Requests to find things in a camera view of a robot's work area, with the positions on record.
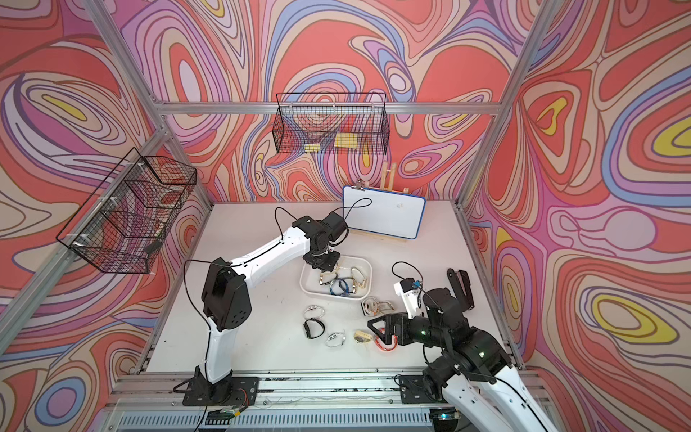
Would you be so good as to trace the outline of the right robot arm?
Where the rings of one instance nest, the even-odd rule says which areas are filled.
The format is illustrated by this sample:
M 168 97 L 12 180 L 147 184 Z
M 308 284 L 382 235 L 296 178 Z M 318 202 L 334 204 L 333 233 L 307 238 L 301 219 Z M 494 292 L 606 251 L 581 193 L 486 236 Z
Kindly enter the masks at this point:
M 406 310 L 373 318 L 367 327 L 386 345 L 439 349 L 439 357 L 421 373 L 418 387 L 426 397 L 453 405 L 480 431 L 556 430 L 504 347 L 469 324 L 449 289 L 427 291 L 405 278 L 394 291 Z

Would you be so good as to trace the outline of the white plastic storage box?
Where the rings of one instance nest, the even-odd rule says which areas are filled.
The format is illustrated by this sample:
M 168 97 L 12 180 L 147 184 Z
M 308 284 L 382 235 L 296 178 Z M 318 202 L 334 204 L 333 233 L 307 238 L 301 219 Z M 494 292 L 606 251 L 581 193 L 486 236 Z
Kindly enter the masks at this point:
M 370 295 L 372 265 L 361 257 L 342 256 L 331 271 L 302 268 L 300 287 L 314 298 L 330 301 L 361 302 Z

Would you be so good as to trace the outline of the yellow sticky note large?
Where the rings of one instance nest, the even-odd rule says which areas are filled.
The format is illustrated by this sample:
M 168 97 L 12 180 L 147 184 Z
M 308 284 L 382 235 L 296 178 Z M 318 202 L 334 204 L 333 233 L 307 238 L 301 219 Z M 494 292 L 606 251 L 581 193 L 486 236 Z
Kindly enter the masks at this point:
M 334 146 L 338 149 L 357 149 L 359 147 L 359 135 L 352 132 L 338 132 Z

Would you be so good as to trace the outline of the yellow sticky note small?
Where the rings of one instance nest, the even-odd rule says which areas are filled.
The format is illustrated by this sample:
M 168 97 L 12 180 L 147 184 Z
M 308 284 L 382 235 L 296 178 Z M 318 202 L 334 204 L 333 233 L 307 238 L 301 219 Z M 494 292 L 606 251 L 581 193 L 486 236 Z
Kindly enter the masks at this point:
M 319 143 L 308 143 L 303 146 L 303 149 L 306 153 L 319 153 L 321 151 L 321 147 Z

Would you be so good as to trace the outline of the aluminium rail front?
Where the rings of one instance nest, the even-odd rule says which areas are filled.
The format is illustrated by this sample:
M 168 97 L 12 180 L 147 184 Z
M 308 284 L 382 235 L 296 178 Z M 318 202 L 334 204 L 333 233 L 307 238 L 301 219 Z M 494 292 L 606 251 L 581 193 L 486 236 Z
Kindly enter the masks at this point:
M 117 380 L 96 431 L 473 431 L 443 403 L 406 404 L 399 382 L 415 370 L 252 372 L 252 403 L 234 419 L 221 407 L 187 407 L 188 373 Z

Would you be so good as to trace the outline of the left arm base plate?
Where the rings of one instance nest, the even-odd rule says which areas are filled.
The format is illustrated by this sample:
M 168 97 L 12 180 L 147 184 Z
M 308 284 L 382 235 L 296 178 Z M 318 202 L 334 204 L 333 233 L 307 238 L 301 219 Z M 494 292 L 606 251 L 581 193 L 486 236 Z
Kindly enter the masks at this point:
M 253 406 L 257 399 L 259 379 L 257 377 L 232 374 L 218 383 L 210 383 L 199 368 L 194 376 L 185 382 L 182 404 L 188 407 L 203 406 Z

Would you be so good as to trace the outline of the white orange strap watch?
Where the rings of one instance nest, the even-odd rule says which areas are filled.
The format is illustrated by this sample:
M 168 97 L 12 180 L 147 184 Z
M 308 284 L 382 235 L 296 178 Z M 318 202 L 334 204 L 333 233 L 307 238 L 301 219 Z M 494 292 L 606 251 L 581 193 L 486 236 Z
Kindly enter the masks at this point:
M 396 311 L 392 302 L 382 301 L 374 296 L 368 296 L 361 301 L 361 309 L 365 317 L 377 317 Z

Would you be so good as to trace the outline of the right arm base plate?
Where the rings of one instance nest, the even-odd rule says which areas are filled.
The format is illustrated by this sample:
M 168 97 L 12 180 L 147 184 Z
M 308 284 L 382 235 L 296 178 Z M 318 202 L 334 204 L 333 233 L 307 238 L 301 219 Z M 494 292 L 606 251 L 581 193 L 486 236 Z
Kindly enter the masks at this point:
M 441 388 L 429 377 L 422 375 L 397 374 L 393 378 L 399 386 L 403 404 L 441 404 L 446 403 Z

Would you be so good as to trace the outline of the black smart watch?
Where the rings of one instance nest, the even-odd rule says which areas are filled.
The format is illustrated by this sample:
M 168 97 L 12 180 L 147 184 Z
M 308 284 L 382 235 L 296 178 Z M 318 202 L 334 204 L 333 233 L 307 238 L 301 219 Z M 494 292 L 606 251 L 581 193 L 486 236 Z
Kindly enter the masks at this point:
M 326 332 L 326 325 L 321 319 L 309 318 L 302 324 L 305 337 L 308 340 L 321 338 Z

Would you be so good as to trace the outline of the red translucent watch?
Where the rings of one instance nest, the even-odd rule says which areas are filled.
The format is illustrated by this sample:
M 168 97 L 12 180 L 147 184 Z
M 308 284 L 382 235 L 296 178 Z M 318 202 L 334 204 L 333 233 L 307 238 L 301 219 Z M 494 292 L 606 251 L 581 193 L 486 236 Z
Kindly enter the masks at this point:
M 398 339 L 396 336 L 392 336 L 390 342 L 385 342 L 381 338 L 376 338 L 374 344 L 381 351 L 388 353 L 394 351 L 398 347 Z

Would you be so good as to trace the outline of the cream strap gold watch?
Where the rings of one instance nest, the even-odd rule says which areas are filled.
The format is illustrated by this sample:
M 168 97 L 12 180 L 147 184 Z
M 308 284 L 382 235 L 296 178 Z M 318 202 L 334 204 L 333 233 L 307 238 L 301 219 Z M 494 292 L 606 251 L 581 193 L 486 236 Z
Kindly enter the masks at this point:
M 356 292 L 359 289 L 365 288 L 367 278 L 365 274 L 356 266 L 351 268 L 351 278 L 353 280 L 352 291 Z

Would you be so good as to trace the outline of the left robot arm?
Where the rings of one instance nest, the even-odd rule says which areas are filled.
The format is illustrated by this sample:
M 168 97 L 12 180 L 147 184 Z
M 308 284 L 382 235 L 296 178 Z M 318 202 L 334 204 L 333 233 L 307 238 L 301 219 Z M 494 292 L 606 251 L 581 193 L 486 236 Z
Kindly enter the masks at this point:
M 347 232 L 347 222 L 337 212 L 321 220 L 303 216 L 276 239 L 242 257 L 210 262 L 202 292 L 209 342 L 200 366 L 208 383 L 219 383 L 232 373 L 236 329 L 252 311 L 250 290 L 297 258 L 313 269 L 333 271 L 340 259 L 335 248 Z

